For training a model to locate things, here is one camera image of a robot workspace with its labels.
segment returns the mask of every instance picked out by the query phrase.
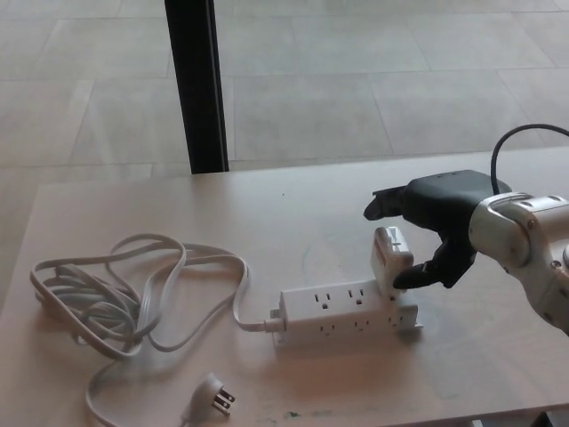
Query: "white power adapter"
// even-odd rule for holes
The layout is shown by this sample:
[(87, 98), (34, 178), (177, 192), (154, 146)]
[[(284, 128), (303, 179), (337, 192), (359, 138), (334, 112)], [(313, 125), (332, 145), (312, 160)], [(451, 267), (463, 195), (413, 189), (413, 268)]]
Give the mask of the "white power adapter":
[(411, 265), (413, 254), (401, 231), (376, 230), (372, 254), (376, 279), (281, 292), (278, 309), (271, 311), (271, 318), (284, 324), (284, 330), (275, 332), (276, 343), (316, 343), (421, 327), (417, 304), (392, 286), (398, 272)]
[(379, 227), (373, 233), (372, 270), (381, 293), (397, 298), (401, 291), (393, 287), (397, 275), (413, 266), (413, 253), (409, 250), (398, 227)]

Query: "black robotic finger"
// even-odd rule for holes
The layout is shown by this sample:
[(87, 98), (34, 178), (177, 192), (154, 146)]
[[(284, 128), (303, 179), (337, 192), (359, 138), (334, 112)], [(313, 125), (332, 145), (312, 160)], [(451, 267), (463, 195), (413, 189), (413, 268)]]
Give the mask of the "black robotic finger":
[(401, 193), (405, 187), (382, 189), (374, 191), (374, 199), (364, 210), (364, 217), (368, 221), (377, 221), (381, 218), (401, 216)]

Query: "black post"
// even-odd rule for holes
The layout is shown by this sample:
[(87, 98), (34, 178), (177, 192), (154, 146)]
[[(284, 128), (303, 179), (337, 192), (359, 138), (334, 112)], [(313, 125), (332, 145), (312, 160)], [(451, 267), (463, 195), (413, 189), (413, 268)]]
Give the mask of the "black post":
[(213, 0), (164, 0), (192, 173), (226, 172)]

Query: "power plug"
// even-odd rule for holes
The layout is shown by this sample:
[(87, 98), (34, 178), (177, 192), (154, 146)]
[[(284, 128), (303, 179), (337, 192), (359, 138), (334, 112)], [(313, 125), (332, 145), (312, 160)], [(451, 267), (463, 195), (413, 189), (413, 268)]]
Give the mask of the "power plug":
[(181, 416), (180, 427), (198, 426), (207, 419), (212, 407), (229, 416), (229, 408), (233, 402), (235, 398), (227, 393), (223, 389), (223, 383), (210, 373), (192, 393), (192, 399)]
[(410, 295), (390, 300), (369, 280), (283, 291), (271, 317), (284, 321), (278, 344), (304, 344), (412, 330), (417, 312)]

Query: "table surface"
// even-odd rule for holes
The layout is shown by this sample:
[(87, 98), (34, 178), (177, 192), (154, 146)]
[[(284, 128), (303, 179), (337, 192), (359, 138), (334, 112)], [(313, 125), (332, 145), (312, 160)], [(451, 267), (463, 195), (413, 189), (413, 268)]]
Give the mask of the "table surface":
[[(504, 152), (499, 177), (514, 189), (569, 197), (569, 149)], [(84, 387), (107, 361), (75, 346), (46, 320), (28, 282), (43, 259), (105, 254), (119, 239), (153, 231), (221, 246), (254, 271), (245, 319), (266, 318), (280, 289), (359, 280), (372, 233), (399, 225), (417, 260), (437, 237), (400, 220), (366, 222), (372, 191), (425, 174), (488, 170), (488, 154), (422, 157), (40, 189), (0, 318), (0, 425), (93, 425)], [(134, 279), (135, 265), (121, 267)], [(162, 333), (185, 333), (228, 292), (228, 278), (187, 277)], [(228, 425), (378, 427), (476, 419), (569, 404), (569, 340), (531, 310), (521, 285), (479, 256), (453, 290), (415, 291), (415, 340), (386, 335), (354, 348), (277, 350), (271, 335), (239, 330), (227, 312), (189, 352), (147, 351), (97, 397), (125, 425), (178, 425), (200, 375), (213, 371), (237, 398)]]

